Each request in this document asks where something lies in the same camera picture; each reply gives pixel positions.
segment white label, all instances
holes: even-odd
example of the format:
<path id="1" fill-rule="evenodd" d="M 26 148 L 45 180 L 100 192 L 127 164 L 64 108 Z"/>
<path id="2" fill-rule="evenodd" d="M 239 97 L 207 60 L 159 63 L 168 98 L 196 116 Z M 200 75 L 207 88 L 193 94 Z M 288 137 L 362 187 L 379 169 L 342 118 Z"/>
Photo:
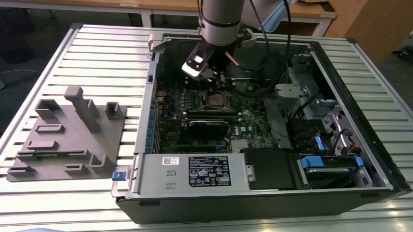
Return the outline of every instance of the white label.
<path id="1" fill-rule="evenodd" d="M 129 7 L 137 7 L 137 4 L 119 4 L 120 6 L 129 6 Z"/>
<path id="2" fill-rule="evenodd" d="M 163 157 L 161 165 L 177 165 L 179 157 Z"/>

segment wire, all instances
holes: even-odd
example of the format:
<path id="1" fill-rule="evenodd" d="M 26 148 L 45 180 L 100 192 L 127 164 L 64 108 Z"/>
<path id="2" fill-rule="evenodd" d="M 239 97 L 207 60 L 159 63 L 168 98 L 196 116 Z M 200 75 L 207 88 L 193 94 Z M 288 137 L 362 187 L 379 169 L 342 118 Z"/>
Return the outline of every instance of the wire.
<path id="1" fill-rule="evenodd" d="M 231 85 L 227 85 L 224 81 L 216 79 L 216 78 L 212 78 L 212 80 L 215 80 L 219 84 L 227 86 L 234 92 L 236 92 L 238 94 L 240 94 L 242 96 L 247 97 L 247 98 L 255 98 L 263 94 L 267 93 L 267 91 L 271 89 L 272 85 L 275 84 L 276 82 L 276 77 L 283 73 L 283 70 L 284 70 L 284 64 L 287 64 L 287 59 L 288 59 L 288 54 L 290 54 L 290 44 L 291 44 L 291 12 L 290 12 L 290 6 L 288 6 L 288 2 L 287 0 L 283 0 L 283 4 L 284 4 L 284 8 L 286 8 L 286 14 L 287 14 L 287 39 L 286 39 L 286 48 L 284 48 L 284 55 L 283 55 L 283 61 L 282 61 L 282 67 L 279 69 L 279 72 L 275 76 L 275 79 L 272 81 L 272 83 L 268 85 L 267 88 L 264 88 L 259 93 L 251 95 L 251 94 L 246 94 L 243 93 L 242 91 L 239 91 L 236 88 L 234 88 Z"/>
<path id="2" fill-rule="evenodd" d="M 332 156 L 334 154 L 334 151 L 335 151 L 335 147 L 337 147 L 337 144 L 338 144 L 338 141 L 339 141 L 339 137 L 342 135 L 342 133 L 345 133 L 346 131 L 349 131 L 349 129 L 342 129 L 337 135 L 337 138 L 335 138 L 335 141 L 334 141 L 334 145 L 331 146 L 331 151 L 328 152 L 328 155 L 327 156 Z"/>
<path id="3" fill-rule="evenodd" d="M 268 38 L 266 37 L 266 32 L 264 32 L 264 29 L 263 29 L 263 24 L 260 22 L 259 15 L 258 15 L 256 8 L 255 8 L 252 0 L 250 0 L 250 3 L 251 3 L 252 10 L 254 10 L 254 15 L 255 15 L 258 23 L 259 23 L 259 27 L 260 27 L 262 32 L 263 32 L 263 39 L 264 39 L 264 44 L 266 44 L 266 55 L 264 55 L 264 60 L 263 60 L 262 64 L 256 68 L 246 68 L 239 63 L 235 64 L 235 65 L 236 65 L 238 68 L 240 68 L 244 71 L 258 71 L 258 70 L 260 70 L 264 67 L 266 60 L 267 60 L 268 55 L 270 55 L 270 42 L 268 42 Z M 235 60 L 230 53 L 227 53 L 226 56 L 230 58 L 231 61 Z"/>
<path id="4" fill-rule="evenodd" d="M 202 18 L 202 16 L 200 16 L 200 6 L 199 6 L 199 0 L 196 0 L 196 4 L 197 4 L 197 14 L 199 14 L 199 17 Z"/>
<path id="5" fill-rule="evenodd" d="M 279 133 L 274 130 L 274 128 L 271 127 L 271 124 L 268 124 L 268 127 L 271 128 L 271 131 L 274 131 L 274 133 L 275 133 L 276 135 L 279 135 L 279 136 L 283 137 L 283 138 L 291 139 L 291 137 L 279 134 Z"/>
<path id="6" fill-rule="evenodd" d="M 298 112 L 299 112 L 300 110 L 303 110 L 304 107 L 315 100 L 315 98 L 318 97 L 319 94 L 320 94 L 320 91 L 318 90 L 318 91 L 308 97 L 307 101 L 298 107 L 296 111 L 295 111 L 294 114 L 292 114 L 292 117 L 295 117 L 296 114 L 298 114 Z"/>
<path id="7" fill-rule="evenodd" d="M 346 149 L 345 152 L 343 152 L 343 154 L 345 154 L 346 156 L 350 154 L 351 149 L 354 149 L 354 147 L 355 147 L 355 142 L 354 142 L 354 140 L 351 139 L 350 136 L 349 136 L 347 138 L 349 138 L 349 140 L 350 140 L 350 142 L 351 142 L 351 145 L 347 147 L 347 149 Z"/>
<path id="8" fill-rule="evenodd" d="M 10 73 L 10 72 L 33 72 L 33 73 L 38 73 L 41 74 L 41 72 L 36 71 L 36 70 L 30 70 L 30 69 L 14 69 L 14 70 L 9 70 L 5 72 L 1 72 L 0 75 Z"/>

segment aluminum table surface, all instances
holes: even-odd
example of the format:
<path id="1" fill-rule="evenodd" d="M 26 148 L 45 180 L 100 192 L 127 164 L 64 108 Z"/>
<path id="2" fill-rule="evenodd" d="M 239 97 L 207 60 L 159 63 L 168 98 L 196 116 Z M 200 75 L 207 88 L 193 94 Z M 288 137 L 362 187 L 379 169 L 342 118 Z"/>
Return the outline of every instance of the aluminum table surface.
<path id="1" fill-rule="evenodd" d="M 127 182 L 111 179 L 10 183 L 6 170 L 36 120 L 38 99 L 68 103 L 64 89 L 80 85 L 95 104 L 128 107 L 117 168 L 131 165 L 153 32 L 195 34 L 193 30 L 83 25 L 71 29 L 25 102 L 0 139 L 0 231 L 48 228 L 63 231 L 397 231 L 413 228 L 413 194 L 365 205 L 338 216 L 224 221 L 195 224 L 136 225 L 115 204 L 113 189 Z M 314 40 L 292 37 L 294 40 Z M 413 187 L 413 113 L 357 44 L 315 38 Z"/>

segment gray floor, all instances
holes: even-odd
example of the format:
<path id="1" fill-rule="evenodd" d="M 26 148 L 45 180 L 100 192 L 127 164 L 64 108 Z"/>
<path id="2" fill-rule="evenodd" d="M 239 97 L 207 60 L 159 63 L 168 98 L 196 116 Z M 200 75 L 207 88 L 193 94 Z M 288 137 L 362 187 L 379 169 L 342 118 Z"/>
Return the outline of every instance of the gray floor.
<path id="1" fill-rule="evenodd" d="M 0 58 L 0 73 L 13 69 L 41 71 L 73 22 L 131 26 L 131 22 L 133 23 L 135 19 L 139 18 L 132 16 L 129 19 L 127 14 L 75 11 L 58 11 L 57 15 L 57 19 L 52 19 L 46 10 L 32 10 L 30 18 L 36 26 L 36 32 L 26 36 L 26 41 L 34 52 L 34 57 L 32 60 L 14 65 L 5 63 Z M 193 29 L 196 28 L 196 18 L 176 16 L 161 19 L 160 16 L 155 17 L 156 27 L 173 28 L 176 25 L 180 28 Z M 413 73 L 413 64 L 398 59 L 397 55 L 390 55 L 381 66 L 381 71 L 411 108 L 413 81 L 410 76 Z M 0 75 L 0 80 L 6 84 L 5 88 L 0 90 L 1 135 L 37 80 L 37 74 L 32 72 L 13 72 Z"/>

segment blue tab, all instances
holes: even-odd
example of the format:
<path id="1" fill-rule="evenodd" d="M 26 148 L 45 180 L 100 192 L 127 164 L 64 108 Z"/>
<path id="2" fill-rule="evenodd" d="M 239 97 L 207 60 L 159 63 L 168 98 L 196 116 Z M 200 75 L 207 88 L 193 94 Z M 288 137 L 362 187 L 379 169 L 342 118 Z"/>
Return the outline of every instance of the blue tab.
<path id="1" fill-rule="evenodd" d="M 322 141 L 320 141 L 320 137 L 319 136 L 315 136 L 315 142 L 318 144 L 318 148 L 319 150 L 324 150 L 324 147 L 323 147 L 323 144 L 322 144 Z"/>
<path id="2" fill-rule="evenodd" d="M 320 156 L 306 156 L 300 159 L 300 164 L 303 168 L 320 168 L 323 167 L 323 162 Z"/>
<path id="3" fill-rule="evenodd" d="M 127 172 L 112 173 L 112 181 L 125 181 L 125 180 L 127 180 Z"/>
<path id="4" fill-rule="evenodd" d="M 363 165 L 362 159 L 359 156 L 355 157 L 357 166 L 361 167 Z"/>
<path id="5" fill-rule="evenodd" d="M 300 165 L 303 168 L 308 167 L 308 161 L 304 158 L 300 159 Z"/>

